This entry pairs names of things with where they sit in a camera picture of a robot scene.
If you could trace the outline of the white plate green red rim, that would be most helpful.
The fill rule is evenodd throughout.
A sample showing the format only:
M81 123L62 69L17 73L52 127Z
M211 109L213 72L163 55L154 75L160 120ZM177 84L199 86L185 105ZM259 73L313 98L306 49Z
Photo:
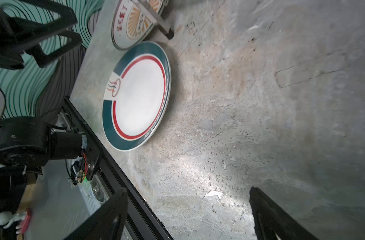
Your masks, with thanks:
M102 125L108 142L121 152L139 148L154 134L166 111L171 68L164 49L151 41L129 49L105 88Z

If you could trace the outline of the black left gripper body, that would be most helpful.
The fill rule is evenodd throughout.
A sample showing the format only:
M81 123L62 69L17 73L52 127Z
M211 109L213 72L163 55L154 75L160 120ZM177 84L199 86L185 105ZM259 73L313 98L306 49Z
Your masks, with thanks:
M20 70L25 67L21 55L25 52L22 47L0 47L0 68Z

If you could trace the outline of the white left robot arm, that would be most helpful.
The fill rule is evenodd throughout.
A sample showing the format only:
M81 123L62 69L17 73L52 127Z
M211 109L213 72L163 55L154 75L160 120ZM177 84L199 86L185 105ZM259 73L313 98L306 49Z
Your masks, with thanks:
M46 24L10 17L0 7L0 68L21 70L23 54L41 68L82 43L70 30L77 23L73 9L54 1L30 4L58 14ZM50 160L75 159L87 148L87 137L36 117L0 118L0 176L40 174Z

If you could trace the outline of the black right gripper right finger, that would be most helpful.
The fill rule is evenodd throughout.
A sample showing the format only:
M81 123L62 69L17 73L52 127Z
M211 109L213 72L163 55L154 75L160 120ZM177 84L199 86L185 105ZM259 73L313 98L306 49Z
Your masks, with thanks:
M258 240L317 240L261 189L252 187L249 203Z

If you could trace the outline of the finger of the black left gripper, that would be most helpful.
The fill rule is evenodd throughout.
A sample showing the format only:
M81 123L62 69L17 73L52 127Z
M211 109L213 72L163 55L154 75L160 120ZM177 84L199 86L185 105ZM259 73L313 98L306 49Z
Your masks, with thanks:
M57 13L58 18L42 24L18 17L10 17L0 7L0 53L20 53L35 47L54 35L59 35L78 23L76 14L70 7L54 1L25 1L25 3Z
M52 47L52 52L45 53L40 44L37 44L25 51L32 56L40 68L44 68L60 57L82 44L80 34L67 30L51 39L58 40L59 46Z

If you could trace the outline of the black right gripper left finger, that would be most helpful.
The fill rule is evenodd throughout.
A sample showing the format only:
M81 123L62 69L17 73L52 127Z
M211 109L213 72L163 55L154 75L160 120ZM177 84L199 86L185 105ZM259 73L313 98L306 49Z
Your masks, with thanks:
M66 240L120 240L128 211L126 188L120 189Z

